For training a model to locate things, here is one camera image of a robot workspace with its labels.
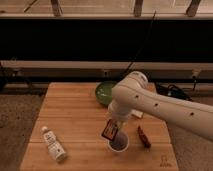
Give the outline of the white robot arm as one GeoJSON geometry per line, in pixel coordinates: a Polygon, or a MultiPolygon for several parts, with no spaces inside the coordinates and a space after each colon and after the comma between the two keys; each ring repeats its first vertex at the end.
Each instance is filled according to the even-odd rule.
{"type": "Polygon", "coordinates": [[[138,110],[213,141],[213,106],[159,95],[147,85],[147,77],[139,71],[118,82],[108,107],[112,118],[125,122],[131,110],[138,110]]]}

